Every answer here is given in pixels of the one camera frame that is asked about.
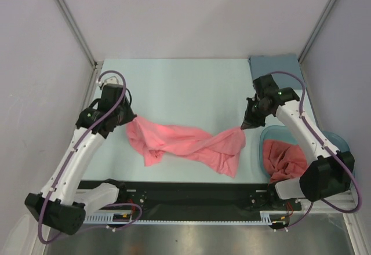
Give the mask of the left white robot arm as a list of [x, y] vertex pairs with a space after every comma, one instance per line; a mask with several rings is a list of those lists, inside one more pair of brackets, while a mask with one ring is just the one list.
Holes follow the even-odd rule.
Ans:
[[103, 121], [108, 102], [95, 99], [83, 110], [76, 123], [70, 146], [60, 164], [40, 193], [30, 193], [25, 205], [38, 222], [38, 233], [48, 226], [67, 235], [75, 234], [87, 215], [112, 205], [123, 208], [129, 199], [125, 183], [107, 179], [84, 194], [77, 189], [95, 152], [117, 126], [135, 118], [130, 101], [124, 99]]

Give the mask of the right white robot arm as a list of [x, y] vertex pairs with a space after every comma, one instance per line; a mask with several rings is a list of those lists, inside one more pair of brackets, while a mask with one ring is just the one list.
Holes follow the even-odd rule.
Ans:
[[354, 183], [353, 155], [341, 151], [315, 126], [304, 110], [303, 97], [292, 88], [283, 88], [246, 99], [241, 128], [263, 127], [266, 117], [276, 117], [296, 140], [308, 165], [298, 177], [273, 183], [274, 191], [267, 195], [273, 209], [283, 208], [293, 198], [324, 200], [348, 191]]

